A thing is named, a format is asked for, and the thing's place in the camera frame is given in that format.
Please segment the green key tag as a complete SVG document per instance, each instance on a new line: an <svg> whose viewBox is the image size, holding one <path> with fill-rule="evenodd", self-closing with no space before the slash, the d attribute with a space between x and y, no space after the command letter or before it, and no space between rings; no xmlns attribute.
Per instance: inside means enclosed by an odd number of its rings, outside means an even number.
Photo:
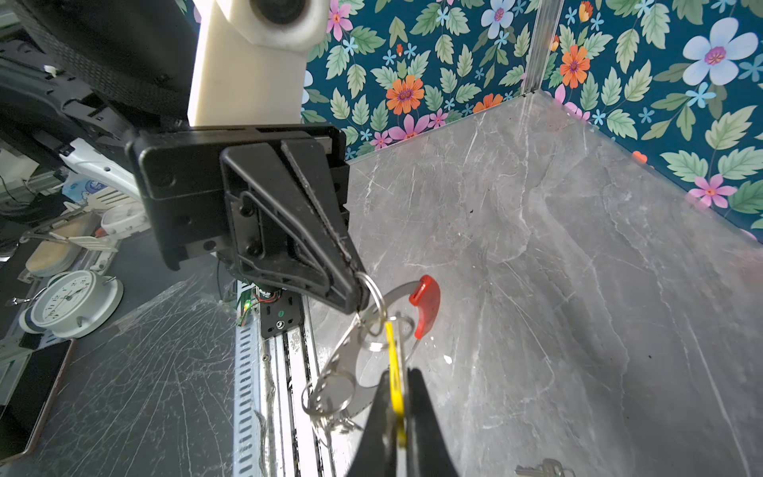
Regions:
<svg viewBox="0 0 763 477"><path fill-rule="evenodd" d="M515 473L522 477L576 477L571 468L564 467L560 461L551 458L545 458L535 467L517 466Z"/></svg>

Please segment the silver metal keyring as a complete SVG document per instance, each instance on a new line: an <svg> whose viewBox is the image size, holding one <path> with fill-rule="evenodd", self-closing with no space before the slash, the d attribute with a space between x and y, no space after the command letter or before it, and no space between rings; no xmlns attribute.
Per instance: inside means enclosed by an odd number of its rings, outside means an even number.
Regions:
<svg viewBox="0 0 763 477"><path fill-rule="evenodd" d="M377 387L360 383L361 353L379 355L389 350L382 336L393 316L389 306L409 297L419 286L417 281L411 281L383 294L369 274L357 272L356 278L371 294L372 304L355 315L318 378L305 388L301 398L302 409L316 431L349 425L353 417L371 405Z"/></svg>

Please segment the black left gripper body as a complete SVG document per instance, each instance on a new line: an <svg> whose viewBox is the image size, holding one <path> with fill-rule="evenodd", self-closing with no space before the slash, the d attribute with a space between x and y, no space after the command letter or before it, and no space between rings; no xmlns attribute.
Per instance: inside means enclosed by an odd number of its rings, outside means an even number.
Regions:
<svg viewBox="0 0 763 477"><path fill-rule="evenodd" d="M312 137L324 147L338 203L347 201L347 136L328 123L132 129L126 157L167 268L230 245L220 154L233 146Z"/></svg>

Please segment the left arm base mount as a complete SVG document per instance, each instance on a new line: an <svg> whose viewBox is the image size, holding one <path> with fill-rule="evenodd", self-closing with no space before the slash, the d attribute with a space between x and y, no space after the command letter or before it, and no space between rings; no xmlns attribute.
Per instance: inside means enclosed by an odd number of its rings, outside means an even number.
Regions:
<svg viewBox="0 0 763 477"><path fill-rule="evenodd" d="M260 334L263 339L280 336L304 324L301 294L272 286L256 288Z"/></svg>

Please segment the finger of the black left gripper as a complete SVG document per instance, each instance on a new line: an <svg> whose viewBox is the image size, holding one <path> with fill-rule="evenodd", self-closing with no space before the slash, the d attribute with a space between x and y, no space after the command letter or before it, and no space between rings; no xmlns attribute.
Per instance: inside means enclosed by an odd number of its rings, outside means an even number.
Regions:
<svg viewBox="0 0 763 477"><path fill-rule="evenodd" d="M315 298L303 291L319 270L300 246L287 214L300 195L281 150L270 143L226 148L220 163L236 268L247 279L312 297L345 314L366 305L364 298Z"/></svg>
<svg viewBox="0 0 763 477"><path fill-rule="evenodd" d="M300 246L318 267L303 291L315 298L364 298L359 282L364 271L349 232L347 201L349 165L339 150L328 154L315 138L288 139L281 150L300 195L287 214Z"/></svg>

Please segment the red key tag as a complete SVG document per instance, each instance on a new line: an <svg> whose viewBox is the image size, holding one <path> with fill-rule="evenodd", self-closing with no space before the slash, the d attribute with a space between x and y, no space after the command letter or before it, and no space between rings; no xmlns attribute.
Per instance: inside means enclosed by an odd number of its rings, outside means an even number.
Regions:
<svg viewBox="0 0 763 477"><path fill-rule="evenodd" d="M431 331L439 313L441 289L438 282L430 275L424 275L409 294L409 303L418 311L414 337L420 341Z"/></svg>

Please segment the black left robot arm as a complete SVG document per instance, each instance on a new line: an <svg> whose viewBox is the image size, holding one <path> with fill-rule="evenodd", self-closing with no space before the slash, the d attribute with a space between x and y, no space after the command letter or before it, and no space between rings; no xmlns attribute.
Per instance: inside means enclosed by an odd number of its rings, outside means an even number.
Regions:
<svg viewBox="0 0 763 477"><path fill-rule="evenodd" d="M348 233L346 137L301 119L327 1L14 1L33 41L117 112L118 141L171 270L217 252L246 281L365 307Z"/></svg>

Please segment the yellow key tag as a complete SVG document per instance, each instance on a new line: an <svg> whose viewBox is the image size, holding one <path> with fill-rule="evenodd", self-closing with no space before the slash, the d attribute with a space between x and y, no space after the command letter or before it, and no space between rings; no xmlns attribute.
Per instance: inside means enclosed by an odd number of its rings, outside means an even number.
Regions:
<svg viewBox="0 0 763 477"><path fill-rule="evenodd" d="M389 391L391 392L391 407L395 413L395 435L397 446L407 446L407 424L405 420L405 353L403 353L403 338L401 338L401 322L399 318L391 319L385 324L387 333L387 351L389 351Z"/></svg>

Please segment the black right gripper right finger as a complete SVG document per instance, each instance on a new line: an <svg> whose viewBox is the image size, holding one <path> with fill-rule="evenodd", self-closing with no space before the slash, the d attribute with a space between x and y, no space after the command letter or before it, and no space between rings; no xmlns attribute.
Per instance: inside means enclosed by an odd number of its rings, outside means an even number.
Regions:
<svg viewBox="0 0 763 477"><path fill-rule="evenodd" d="M421 371L409 369L407 383L407 475L456 477Z"/></svg>

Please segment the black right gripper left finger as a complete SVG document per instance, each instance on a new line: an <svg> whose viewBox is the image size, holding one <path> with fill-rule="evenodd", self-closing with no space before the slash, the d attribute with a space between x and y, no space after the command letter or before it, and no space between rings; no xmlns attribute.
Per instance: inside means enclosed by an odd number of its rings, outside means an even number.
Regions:
<svg viewBox="0 0 763 477"><path fill-rule="evenodd" d="M381 379L347 477L393 476L393 406L389 372Z"/></svg>

